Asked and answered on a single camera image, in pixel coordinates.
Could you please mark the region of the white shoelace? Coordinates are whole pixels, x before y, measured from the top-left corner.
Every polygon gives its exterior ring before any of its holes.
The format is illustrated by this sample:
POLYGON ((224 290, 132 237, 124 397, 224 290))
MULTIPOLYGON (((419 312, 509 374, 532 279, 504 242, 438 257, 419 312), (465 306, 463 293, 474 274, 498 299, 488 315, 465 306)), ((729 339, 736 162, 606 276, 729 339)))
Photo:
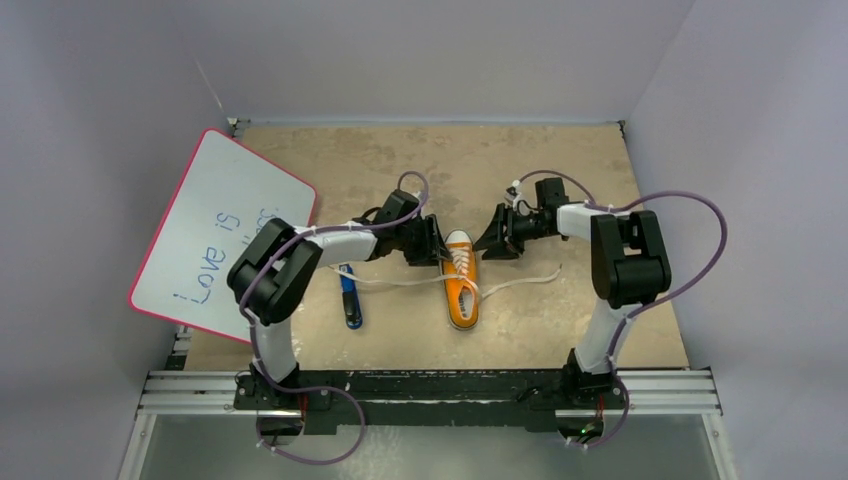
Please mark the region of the white shoelace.
MULTIPOLYGON (((402 281, 393 281, 393 280, 367 280, 362 279, 356 276, 353 273, 353 278, 355 282, 359 282, 366 285, 386 285, 392 287, 413 287, 419 285, 425 285, 436 282, 444 282, 447 280, 457 280, 463 286, 467 286, 475 295, 475 302, 480 303, 498 293, 501 290, 511 288, 514 286, 522 285, 522 284, 545 284, 556 280, 561 271, 562 265, 559 265, 556 270, 554 270, 550 275, 544 277, 527 277, 527 278, 519 278, 513 279, 510 281, 506 281, 500 284, 497 284, 488 290, 481 291, 479 285, 475 280, 471 279, 470 272, 471 266, 476 261, 476 255, 473 247, 470 244, 463 244, 462 246, 449 246, 448 251, 450 253, 449 263, 454 267, 453 273, 448 274, 440 274, 435 277, 421 279, 421 280, 402 280, 402 281)), ((330 267, 330 269, 339 275, 338 267, 330 267)))

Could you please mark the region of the orange canvas sneaker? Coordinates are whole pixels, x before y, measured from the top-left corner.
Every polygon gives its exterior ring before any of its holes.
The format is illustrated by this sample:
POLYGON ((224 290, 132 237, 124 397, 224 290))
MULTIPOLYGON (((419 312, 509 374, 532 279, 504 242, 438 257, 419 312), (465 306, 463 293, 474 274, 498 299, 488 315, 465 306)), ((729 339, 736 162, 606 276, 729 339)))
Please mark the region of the orange canvas sneaker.
POLYGON ((441 271, 447 275, 444 289, 451 325, 459 330, 476 326, 479 318, 478 272, 473 242, 463 230, 451 231, 444 240, 448 259, 441 271))

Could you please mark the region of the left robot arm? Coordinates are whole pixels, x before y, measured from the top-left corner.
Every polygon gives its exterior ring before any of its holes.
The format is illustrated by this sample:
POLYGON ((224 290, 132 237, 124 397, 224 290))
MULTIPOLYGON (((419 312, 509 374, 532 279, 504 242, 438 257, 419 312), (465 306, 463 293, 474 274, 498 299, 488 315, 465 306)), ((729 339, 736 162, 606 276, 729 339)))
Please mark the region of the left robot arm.
POLYGON ((396 189, 375 213, 339 225, 295 227, 273 219, 235 261, 227 284, 249 325, 251 373, 260 380, 260 397, 272 408, 289 407, 305 390, 297 380, 291 317, 317 270, 373 261, 394 251, 413 267, 447 259, 435 216, 421 213, 424 202, 396 189))

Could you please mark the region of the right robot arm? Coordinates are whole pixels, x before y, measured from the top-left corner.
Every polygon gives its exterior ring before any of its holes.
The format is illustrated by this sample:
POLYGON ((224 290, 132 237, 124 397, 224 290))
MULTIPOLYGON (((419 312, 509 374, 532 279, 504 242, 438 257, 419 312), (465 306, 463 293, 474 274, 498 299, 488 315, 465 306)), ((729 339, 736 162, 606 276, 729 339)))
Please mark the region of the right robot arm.
POLYGON ((514 181, 474 248, 485 260, 512 260, 529 240, 559 236, 589 242, 597 301, 561 381, 564 399, 584 407, 613 389, 617 357, 634 315, 669 290, 672 272, 654 212, 594 209, 571 200, 556 177, 537 181, 535 194, 536 205, 527 206, 520 181, 514 181))

